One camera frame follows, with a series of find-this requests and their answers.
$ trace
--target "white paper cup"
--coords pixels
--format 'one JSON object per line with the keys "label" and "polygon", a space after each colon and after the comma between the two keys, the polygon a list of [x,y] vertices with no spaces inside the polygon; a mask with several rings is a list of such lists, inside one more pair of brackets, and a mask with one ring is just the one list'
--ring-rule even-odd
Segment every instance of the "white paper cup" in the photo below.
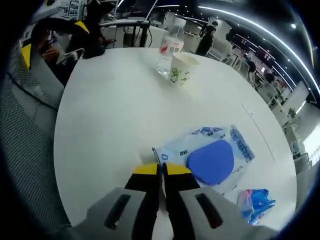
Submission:
{"label": "white paper cup", "polygon": [[176,52],[173,54],[169,81],[177,86],[183,85],[195,73],[199,62],[192,56],[183,52]]}

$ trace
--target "bottle cap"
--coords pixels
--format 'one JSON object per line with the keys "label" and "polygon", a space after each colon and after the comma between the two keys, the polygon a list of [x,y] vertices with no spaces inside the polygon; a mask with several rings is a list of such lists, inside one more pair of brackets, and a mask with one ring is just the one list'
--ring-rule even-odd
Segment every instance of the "bottle cap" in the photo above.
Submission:
{"label": "bottle cap", "polygon": [[186,25],[186,22],[186,20],[178,17],[175,17],[173,20],[173,24],[179,27],[184,27]]}

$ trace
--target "chair back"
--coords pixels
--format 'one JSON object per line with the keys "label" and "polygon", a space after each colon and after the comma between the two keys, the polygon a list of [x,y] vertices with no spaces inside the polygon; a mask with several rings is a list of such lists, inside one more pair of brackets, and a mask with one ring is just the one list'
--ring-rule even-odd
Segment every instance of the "chair back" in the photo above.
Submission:
{"label": "chair back", "polygon": [[[50,83],[54,75],[45,69],[42,74],[35,72],[39,62],[32,62],[32,71],[26,70],[19,45],[12,50],[6,70],[12,77],[5,75],[0,92],[0,136],[20,198],[40,223],[49,231],[55,231],[70,224],[58,192],[53,152],[57,118],[54,109],[59,107],[62,87]],[[13,79],[52,108],[26,94]]]}

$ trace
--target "plastic bag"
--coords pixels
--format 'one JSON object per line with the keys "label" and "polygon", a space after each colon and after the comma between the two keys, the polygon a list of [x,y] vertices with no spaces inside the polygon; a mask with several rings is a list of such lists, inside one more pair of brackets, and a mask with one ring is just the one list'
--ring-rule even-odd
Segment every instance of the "plastic bag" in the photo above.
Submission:
{"label": "plastic bag", "polygon": [[276,200],[268,200],[268,195],[267,189],[247,189],[239,194],[237,205],[248,224],[258,224],[267,210],[276,204]]}
{"label": "plastic bag", "polygon": [[237,186],[239,179],[255,158],[235,125],[229,127],[201,127],[193,132],[183,134],[162,147],[153,148],[153,151],[160,165],[168,161],[186,166],[187,158],[192,152],[218,140],[227,141],[231,145],[234,155],[234,166],[231,174],[223,182],[213,186],[215,191],[224,195]]}

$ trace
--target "wet wipes package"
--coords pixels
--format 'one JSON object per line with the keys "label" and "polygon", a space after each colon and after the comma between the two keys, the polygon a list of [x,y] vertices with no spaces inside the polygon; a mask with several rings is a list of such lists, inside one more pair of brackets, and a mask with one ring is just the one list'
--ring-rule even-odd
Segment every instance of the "wet wipes package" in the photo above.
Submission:
{"label": "wet wipes package", "polygon": [[237,186],[255,158],[235,125],[201,127],[153,151],[160,165],[184,165],[201,186],[213,186],[222,195]]}

